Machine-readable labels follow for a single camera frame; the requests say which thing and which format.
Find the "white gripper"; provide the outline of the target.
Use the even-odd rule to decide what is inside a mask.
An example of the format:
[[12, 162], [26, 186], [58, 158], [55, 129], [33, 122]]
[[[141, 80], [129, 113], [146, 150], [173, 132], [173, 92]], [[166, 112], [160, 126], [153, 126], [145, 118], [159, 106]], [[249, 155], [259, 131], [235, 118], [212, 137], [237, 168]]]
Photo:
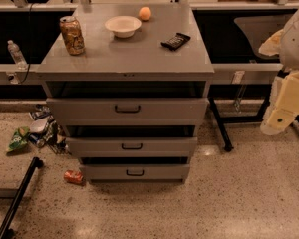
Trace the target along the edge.
[[284, 78], [276, 76], [272, 83], [269, 106], [260, 126], [262, 133], [276, 135], [283, 132], [299, 116], [299, 70]]

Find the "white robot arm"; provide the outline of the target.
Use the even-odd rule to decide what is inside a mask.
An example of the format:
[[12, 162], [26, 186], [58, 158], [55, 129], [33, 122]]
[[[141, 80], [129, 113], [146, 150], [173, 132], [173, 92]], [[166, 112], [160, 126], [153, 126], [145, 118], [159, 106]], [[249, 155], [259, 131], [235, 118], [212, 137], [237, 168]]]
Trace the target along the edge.
[[289, 70], [284, 78], [276, 76], [260, 130], [267, 135], [283, 132], [299, 116], [299, 9], [284, 28], [274, 33], [259, 48], [262, 55], [278, 55]]

